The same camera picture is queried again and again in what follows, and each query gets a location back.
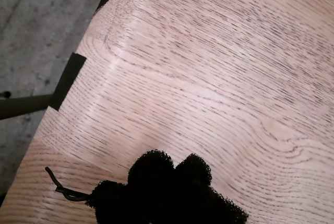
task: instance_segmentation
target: black wire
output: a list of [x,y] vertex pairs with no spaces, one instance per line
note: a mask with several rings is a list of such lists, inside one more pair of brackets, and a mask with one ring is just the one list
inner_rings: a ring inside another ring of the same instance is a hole
[[89,194],[85,194],[82,192],[77,192],[68,188],[63,187],[60,182],[56,179],[56,177],[54,176],[53,172],[51,171],[50,168],[45,167],[46,172],[49,174],[51,180],[53,181],[53,183],[57,186],[56,188],[56,192],[62,193],[64,195],[64,197],[71,201],[71,202],[83,202],[83,201],[87,201],[90,197]]
[[56,179],[50,168],[45,167],[45,170],[50,175],[51,180],[53,181],[54,184],[56,184],[56,186],[63,187],[61,183]]

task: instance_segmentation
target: black pompom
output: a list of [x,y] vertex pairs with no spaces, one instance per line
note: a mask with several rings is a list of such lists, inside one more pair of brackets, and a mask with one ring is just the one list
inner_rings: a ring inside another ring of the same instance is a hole
[[189,155],[175,168],[176,177],[185,181],[211,185],[211,169],[205,161],[196,154]]
[[104,181],[87,205],[99,224],[244,224],[248,214],[211,185],[211,170],[196,154],[175,169],[162,151],[143,154],[130,168],[128,184]]
[[130,168],[127,183],[134,186],[147,186],[163,183],[174,170],[171,157],[165,152],[152,150],[143,154]]

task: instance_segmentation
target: gray floor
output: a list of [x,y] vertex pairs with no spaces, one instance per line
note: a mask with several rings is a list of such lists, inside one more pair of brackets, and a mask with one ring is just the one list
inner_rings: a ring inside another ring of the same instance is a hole
[[[0,91],[52,93],[100,0],[0,0]],[[0,121],[0,193],[13,181],[44,112]]]

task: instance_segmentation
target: metal chair leg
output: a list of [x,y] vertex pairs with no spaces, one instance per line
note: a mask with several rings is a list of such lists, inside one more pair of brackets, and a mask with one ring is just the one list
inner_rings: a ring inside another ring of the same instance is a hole
[[0,100],[0,120],[46,109],[52,95]]

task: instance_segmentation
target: oak wood grain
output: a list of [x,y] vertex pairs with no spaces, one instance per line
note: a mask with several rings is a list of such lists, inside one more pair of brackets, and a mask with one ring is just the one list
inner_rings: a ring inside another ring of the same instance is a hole
[[[64,213],[64,223],[94,223],[92,210],[53,192],[43,168],[88,193],[106,177],[126,182],[143,152],[161,149],[175,164],[202,156],[248,223],[333,223],[332,14],[334,0],[110,0],[0,222],[56,223]],[[34,204],[21,204],[29,188]]]

